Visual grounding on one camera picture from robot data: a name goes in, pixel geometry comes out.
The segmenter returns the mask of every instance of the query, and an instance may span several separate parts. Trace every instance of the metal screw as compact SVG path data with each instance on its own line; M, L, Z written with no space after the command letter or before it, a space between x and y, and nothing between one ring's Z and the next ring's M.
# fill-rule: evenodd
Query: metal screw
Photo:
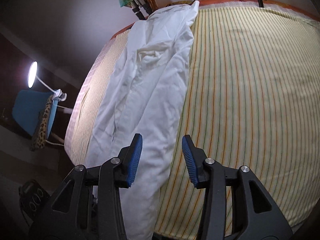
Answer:
M248 166L241 166L241 171L243 171L243 172L249 172L250 169L249 169Z
M206 159L205 159L205 162L208 163L208 164L214 164L214 159L212 159L212 158L206 158Z
M120 159L118 157L112 158L111 163L112 164L118 164L120 162Z
M84 166L81 164L75 167L75 171L83 171L83 169L84 169Z

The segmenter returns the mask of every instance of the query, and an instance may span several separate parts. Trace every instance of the chair backrest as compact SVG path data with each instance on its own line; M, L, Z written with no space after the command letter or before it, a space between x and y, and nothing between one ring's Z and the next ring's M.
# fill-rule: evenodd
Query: chair backrest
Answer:
M52 94L52 92L34 90L21 90L18 93L12 109L12 117L31 136L36 130L39 112L45 108L47 99Z

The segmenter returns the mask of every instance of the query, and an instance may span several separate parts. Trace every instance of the wrinkled fabric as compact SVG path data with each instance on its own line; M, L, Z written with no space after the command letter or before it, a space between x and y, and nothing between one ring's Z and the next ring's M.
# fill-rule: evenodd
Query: wrinkled fabric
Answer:
M143 137L135 182L120 190L128 239L146 240L153 234L188 85L190 26L198 6L196 1L162 8L133 25L95 120L87 167L117 156L135 133Z

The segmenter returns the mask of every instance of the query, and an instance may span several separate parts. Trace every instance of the mattress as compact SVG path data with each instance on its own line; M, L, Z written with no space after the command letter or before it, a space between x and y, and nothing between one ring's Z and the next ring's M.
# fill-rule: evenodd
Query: mattress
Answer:
M181 151L185 134L223 165L249 166L292 226L319 199L319 23L278 4L232 3L206 5L192 27L188 91L155 227L162 235L194 239L199 225L204 191L189 182ZM119 57L111 55L125 46L124 36L114 46L117 38L99 55L100 61L113 59L109 72ZM86 92L103 65L96 63L68 126L65 149L74 164L83 163L101 102L99 94ZM84 104L89 98L95 107ZM230 234L230 189L227 196Z

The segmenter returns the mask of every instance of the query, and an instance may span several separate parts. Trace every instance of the blue chair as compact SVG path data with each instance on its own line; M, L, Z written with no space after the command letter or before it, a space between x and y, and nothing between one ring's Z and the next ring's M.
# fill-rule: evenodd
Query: blue chair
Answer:
M31 136L35 133L39 122L39 112L45 109L47 99L52 92L38 92L33 90L21 90L15 100L12 117ZM58 101L53 100L48 120L46 139L52 129L52 124L57 111Z

